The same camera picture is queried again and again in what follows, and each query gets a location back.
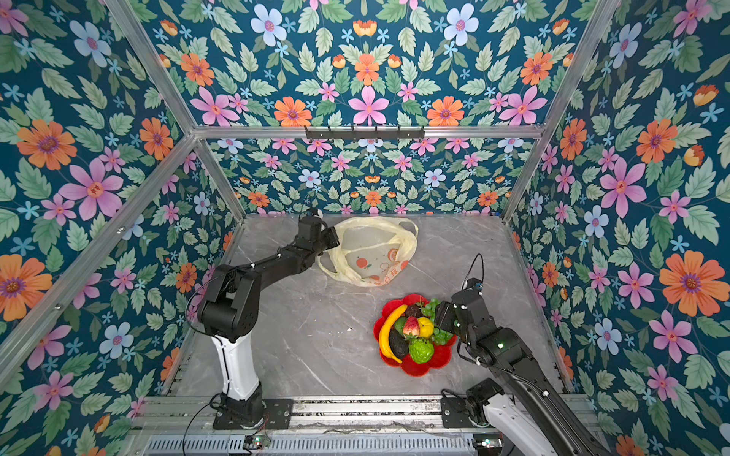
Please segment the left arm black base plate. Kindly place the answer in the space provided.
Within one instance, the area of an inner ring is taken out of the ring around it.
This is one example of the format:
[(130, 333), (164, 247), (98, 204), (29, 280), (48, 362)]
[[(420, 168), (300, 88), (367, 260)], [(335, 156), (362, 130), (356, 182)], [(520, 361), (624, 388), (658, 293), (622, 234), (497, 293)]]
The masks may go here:
[(216, 415), (213, 429), (217, 431), (255, 431), (256, 429), (288, 429), (293, 417), (291, 399), (262, 399), (235, 401), (225, 399), (213, 405)]

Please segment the yellowish translucent plastic bag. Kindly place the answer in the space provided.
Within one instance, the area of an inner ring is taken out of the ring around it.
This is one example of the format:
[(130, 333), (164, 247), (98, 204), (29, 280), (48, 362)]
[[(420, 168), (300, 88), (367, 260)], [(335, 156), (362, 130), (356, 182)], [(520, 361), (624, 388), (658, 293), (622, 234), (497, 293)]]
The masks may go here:
[(389, 284), (410, 265), (418, 226), (408, 218), (348, 218), (335, 225), (340, 245), (317, 259), (331, 279), (359, 287)]

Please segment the red flower-shaped plastic plate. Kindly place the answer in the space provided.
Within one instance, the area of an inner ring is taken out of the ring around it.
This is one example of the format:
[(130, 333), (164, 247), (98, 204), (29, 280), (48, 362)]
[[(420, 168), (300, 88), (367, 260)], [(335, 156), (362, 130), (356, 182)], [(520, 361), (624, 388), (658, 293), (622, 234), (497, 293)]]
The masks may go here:
[[(376, 321), (376, 323), (374, 324), (374, 328), (373, 328), (373, 336), (374, 336), (374, 339), (376, 340), (376, 343), (378, 344), (378, 334), (380, 332), (380, 328), (381, 328), (384, 320), (386, 319), (386, 317), (393, 311), (393, 309), (399, 307), (402, 304), (405, 304), (408, 307), (410, 305), (417, 304), (422, 307), (423, 305), (428, 304), (432, 300), (433, 299), (424, 298), (424, 296), (420, 296), (420, 294), (408, 294), (408, 296), (405, 296), (404, 298), (392, 300), (392, 301), (388, 302), (387, 304), (385, 304), (381, 311), (380, 319), (378, 319), (378, 321)], [(393, 360), (387, 359), (386, 357), (384, 357), (380, 353), (380, 349), (379, 349), (379, 345), (378, 345), (379, 356), (381, 357), (382, 361), (386, 365), (394, 367), (394, 368), (400, 368), (401, 370), (403, 370), (403, 372), (405, 374), (408, 374), (409, 376), (412, 376), (412, 377), (424, 376), (429, 371), (444, 368), (445, 366), (447, 366), (450, 363), (450, 361), (452, 359), (452, 347), (454, 347), (454, 345), (457, 342), (457, 337), (454, 334), (453, 334), (453, 336), (454, 337), (452, 338), (451, 342), (446, 346), (437, 346), (437, 345), (433, 344), (435, 346), (435, 355), (433, 356), (432, 360), (429, 363), (426, 363), (423, 365), (418, 365), (418, 364), (414, 363), (412, 361), (411, 357), (409, 357), (409, 355), (407, 355), (402, 360), (401, 364), (397, 364)], [(410, 345), (410, 343), (416, 338), (413, 338), (413, 339), (406, 338), (406, 339), (409, 341), (409, 345)]]

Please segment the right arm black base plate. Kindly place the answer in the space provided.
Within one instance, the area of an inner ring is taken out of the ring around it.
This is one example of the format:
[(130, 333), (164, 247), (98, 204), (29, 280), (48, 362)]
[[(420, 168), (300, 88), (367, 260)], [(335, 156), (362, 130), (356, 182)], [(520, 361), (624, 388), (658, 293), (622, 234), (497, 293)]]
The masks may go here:
[(520, 410), (505, 394), (489, 398), (444, 396), (440, 400), (443, 427), (503, 429), (507, 423), (517, 421)]

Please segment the black hook rail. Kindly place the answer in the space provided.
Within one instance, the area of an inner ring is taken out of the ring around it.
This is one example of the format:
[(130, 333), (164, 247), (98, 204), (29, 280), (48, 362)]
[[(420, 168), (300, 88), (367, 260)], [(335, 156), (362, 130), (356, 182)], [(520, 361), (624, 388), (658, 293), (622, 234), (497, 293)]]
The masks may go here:
[(305, 138), (309, 140), (380, 139), (384, 141), (421, 140), (426, 138), (424, 127), (306, 127)]

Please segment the light green custard apple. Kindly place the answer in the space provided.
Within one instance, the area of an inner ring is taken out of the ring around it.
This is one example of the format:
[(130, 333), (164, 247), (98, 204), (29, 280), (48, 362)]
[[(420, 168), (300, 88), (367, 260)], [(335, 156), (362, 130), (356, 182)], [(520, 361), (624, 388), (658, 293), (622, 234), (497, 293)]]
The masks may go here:
[(416, 338), (409, 345), (409, 357), (418, 365), (429, 363), (435, 355), (435, 346), (430, 340)]

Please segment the dark green avocado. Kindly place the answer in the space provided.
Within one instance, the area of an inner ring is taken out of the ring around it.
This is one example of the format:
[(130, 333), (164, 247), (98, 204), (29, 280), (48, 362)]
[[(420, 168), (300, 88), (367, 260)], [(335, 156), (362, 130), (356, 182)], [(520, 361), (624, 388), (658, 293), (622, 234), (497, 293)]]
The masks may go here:
[(401, 335), (403, 336), (404, 327), (406, 324), (406, 317), (399, 317), (397, 321), (395, 321), (393, 328)]

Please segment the yellow bumpy fruit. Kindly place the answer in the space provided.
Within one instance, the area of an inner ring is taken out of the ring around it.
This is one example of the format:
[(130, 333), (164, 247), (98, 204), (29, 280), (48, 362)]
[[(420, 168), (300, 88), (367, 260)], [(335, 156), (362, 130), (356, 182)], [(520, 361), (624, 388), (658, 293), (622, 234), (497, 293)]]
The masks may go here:
[(417, 320), (419, 327), (419, 338), (430, 339), (435, 333), (435, 325), (428, 317), (420, 317)]

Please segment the green grape bunch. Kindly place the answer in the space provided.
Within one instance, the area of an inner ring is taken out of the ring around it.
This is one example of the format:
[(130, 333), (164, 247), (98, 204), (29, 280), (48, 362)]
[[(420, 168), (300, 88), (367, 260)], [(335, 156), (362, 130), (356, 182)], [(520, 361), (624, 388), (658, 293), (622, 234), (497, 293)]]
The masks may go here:
[(435, 317), (436, 317), (436, 311), (438, 310), (439, 305), (441, 304), (441, 301), (438, 299), (434, 299), (430, 301), (428, 304), (425, 304), (422, 306), (422, 317), (428, 317), (433, 321), (433, 325), (435, 325), (435, 333), (433, 336), (428, 339), (433, 344), (437, 346), (446, 346), (448, 345), (452, 338), (454, 337), (450, 332), (446, 332), (443, 330), (440, 330), (435, 323)]

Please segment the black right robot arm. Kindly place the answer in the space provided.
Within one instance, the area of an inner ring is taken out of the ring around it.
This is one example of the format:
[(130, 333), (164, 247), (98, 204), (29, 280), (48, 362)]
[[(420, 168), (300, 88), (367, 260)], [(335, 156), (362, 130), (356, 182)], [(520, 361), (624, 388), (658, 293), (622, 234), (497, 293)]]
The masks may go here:
[(551, 385), (527, 343), (499, 326), (483, 296), (483, 282), (467, 279), (461, 290), (436, 308), (435, 326), (458, 337), (462, 358), (490, 372), (459, 401), (469, 421), (497, 429), (508, 455), (608, 455)]

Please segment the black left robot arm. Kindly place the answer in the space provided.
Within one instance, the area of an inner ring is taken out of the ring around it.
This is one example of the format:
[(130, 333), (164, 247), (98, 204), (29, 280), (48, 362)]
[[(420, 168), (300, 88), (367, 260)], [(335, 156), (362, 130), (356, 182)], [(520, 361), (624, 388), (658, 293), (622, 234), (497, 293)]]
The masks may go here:
[(336, 229), (309, 211), (298, 221), (294, 239), (272, 256), (215, 269), (197, 319), (217, 348), (222, 404), (228, 410), (247, 420), (262, 414), (262, 383), (255, 372), (251, 345), (262, 291), (307, 271), (323, 253), (338, 245)]

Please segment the yellow banana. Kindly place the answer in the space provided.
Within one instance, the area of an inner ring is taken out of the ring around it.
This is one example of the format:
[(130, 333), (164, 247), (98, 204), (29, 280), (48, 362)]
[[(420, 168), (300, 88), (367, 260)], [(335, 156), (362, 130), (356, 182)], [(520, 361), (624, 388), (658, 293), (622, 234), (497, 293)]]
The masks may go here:
[(397, 322), (397, 319), (400, 319), (405, 314), (407, 309), (408, 306), (405, 304), (402, 304), (399, 307), (393, 309), (393, 311), (389, 313), (389, 315), (384, 320), (378, 334), (378, 345), (380, 353), (387, 359), (391, 359), (397, 364), (401, 364), (402, 360), (395, 355), (391, 348), (390, 332)]

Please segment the dark rough avocado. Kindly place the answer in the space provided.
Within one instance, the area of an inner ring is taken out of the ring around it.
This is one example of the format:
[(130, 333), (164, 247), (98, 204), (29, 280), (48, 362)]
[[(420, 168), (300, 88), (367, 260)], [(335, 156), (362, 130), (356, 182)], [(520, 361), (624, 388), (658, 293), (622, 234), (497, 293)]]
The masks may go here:
[(389, 332), (389, 347), (393, 356), (397, 359), (403, 360), (409, 353), (409, 341), (401, 336), (395, 329)]

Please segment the dark brown fruit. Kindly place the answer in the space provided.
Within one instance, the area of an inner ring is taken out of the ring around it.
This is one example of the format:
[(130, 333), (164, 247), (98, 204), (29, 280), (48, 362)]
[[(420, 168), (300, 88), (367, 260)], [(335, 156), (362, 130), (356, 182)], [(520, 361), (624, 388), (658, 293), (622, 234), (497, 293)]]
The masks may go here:
[(410, 305), (403, 315), (407, 318), (420, 318), (423, 315), (422, 307), (417, 304)]

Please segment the red fruit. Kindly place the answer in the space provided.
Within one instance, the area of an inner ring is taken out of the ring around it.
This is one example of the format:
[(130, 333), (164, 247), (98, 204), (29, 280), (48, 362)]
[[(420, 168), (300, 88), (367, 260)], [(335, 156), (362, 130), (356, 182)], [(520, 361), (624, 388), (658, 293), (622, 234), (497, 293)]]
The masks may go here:
[(420, 337), (420, 324), (416, 317), (408, 317), (403, 326), (402, 334), (406, 338), (419, 338)]

